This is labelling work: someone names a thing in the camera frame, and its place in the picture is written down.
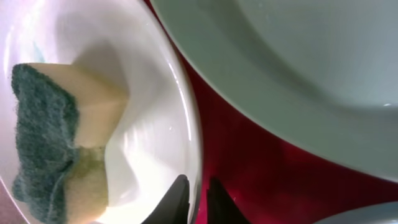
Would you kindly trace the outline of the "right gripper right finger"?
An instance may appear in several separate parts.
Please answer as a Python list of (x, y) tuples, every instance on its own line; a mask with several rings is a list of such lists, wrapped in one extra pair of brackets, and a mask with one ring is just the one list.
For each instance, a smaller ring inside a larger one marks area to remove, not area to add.
[(250, 224), (222, 183), (212, 177), (206, 191), (207, 224)]

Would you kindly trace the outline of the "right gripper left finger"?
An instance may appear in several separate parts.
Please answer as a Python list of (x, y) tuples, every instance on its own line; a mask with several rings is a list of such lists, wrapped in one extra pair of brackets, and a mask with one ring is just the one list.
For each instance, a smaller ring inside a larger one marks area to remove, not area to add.
[(189, 196), (189, 181), (186, 175), (181, 174), (142, 224), (187, 224)]

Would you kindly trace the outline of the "cream white plate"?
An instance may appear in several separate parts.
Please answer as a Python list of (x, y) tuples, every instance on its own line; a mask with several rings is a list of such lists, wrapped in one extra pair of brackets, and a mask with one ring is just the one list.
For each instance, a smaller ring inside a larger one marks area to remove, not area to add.
[(189, 223), (201, 187), (195, 97), (177, 54), (143, 1), (1, 2), (1, 183), (12, 189), (17, 63), (77, 64), (129, 90), (106, 153), (109, 207), (98, 223), (141, 223), (178, 175), (189, 184)]

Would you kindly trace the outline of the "green yellow sponge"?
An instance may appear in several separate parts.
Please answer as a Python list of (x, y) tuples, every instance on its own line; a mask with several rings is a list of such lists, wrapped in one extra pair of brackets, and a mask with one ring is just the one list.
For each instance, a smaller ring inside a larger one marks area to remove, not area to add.
[(19, 170), (13, 197), (42, 223), (89, 223), (108, 206), (104, 152), (128, 94), (72, 65), (20, 63), (17, 99)]

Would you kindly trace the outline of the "light blue plate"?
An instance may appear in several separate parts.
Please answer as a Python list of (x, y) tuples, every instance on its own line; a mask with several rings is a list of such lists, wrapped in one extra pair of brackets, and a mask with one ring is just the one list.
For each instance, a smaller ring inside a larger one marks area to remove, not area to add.
[(357, 208), (324, 218), (314, 224), (397, 224), (397, 202)]

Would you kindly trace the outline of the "mint green plate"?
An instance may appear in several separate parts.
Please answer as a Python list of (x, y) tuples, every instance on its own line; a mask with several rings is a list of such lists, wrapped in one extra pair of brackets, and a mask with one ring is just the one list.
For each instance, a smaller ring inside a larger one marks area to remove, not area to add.
[(316, 156), (397, 180), (396, 1), (152, 1), (200, 76)]

